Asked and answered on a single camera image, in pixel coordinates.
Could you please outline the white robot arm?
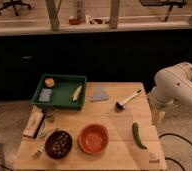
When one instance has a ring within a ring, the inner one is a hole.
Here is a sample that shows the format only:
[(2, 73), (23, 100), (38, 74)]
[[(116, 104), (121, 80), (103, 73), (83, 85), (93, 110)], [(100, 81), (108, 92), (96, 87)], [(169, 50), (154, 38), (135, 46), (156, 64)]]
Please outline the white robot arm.
[(175, 100), (192, 108), (192, 64), (182, 62), (159, 70), (154, 77), (155, 86), (147, 94), (152, 124), (158, 125), (165, 116), (163, 108)]

